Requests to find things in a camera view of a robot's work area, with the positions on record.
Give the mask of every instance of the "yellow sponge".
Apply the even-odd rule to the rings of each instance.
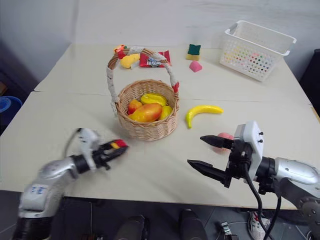
[[[191,60],[191,61],[199,61],[200,55],[187,54],[186,57],[185,57],[185,59]]]

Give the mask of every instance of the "sneaker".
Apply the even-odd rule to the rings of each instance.
[[[261,220],[264,226],[268,228],[270,225],[270,220],[264,217],[262,217]],[[264,240],[266,233],[259,223],[258,213],[256,211],[251,211],[249,213],[248,231],[252,239]]]

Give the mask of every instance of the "yellow banana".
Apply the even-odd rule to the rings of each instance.
[[[185,115],[185,121],[189,129],[192,128],[192,119],[197,114],[222,114],[224,110],[221,107],[213,105],[198,105],[191,108]]]

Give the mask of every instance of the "yellow toy fruit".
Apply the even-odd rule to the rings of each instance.
[[[162,113],[162,107],[159,103],[149,103],[139,107],[134,113],[128,115],[133,121],[141,123],[152,123],[157,120]]]
[[[173,109],[170,106],[163,106],[162,113],[161,113],[161,116],[159,117],[159,120],[166,119],[172,113],[172,110]]]
[[[159,93],[146,93],[141,97],[142,104],[160,104],[162,107],[167,105],[167,99]]]
[[[221,107],[213,106],[213,105],[198,105],[191,108],[187,114],[185,115],[185,121],[189,129],[192,128],[192,119],[195,115],[201,113],[208,114],[222,114],[224,110]]]
[[[122,67],[129,69],[131,68],[131,65],[135,63],[136,61],[140,60],[140,54],[131,54],[129,56],[125,56],[120,60],[120,64]]]

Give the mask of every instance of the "green sponge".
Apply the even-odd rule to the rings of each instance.
[[[189,44],[188,54],[190,55],[200,55],[201,45]]]

